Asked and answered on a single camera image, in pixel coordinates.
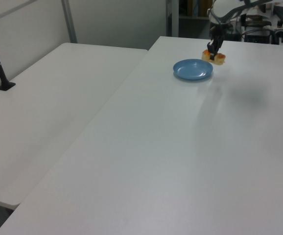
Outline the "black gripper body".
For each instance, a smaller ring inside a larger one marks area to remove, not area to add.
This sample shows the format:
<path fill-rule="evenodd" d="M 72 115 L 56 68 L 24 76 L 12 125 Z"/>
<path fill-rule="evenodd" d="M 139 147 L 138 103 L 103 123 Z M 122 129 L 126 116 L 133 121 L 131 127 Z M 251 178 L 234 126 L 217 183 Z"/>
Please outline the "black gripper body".
<path fill-rule="evenodd" d="M 226 31 L 227 31 L 226 24 L 211 24 L 210 36 L 211 36 L 211 40 L 214 41 L 215 46 L 217 40 L 224 41 Z"/>

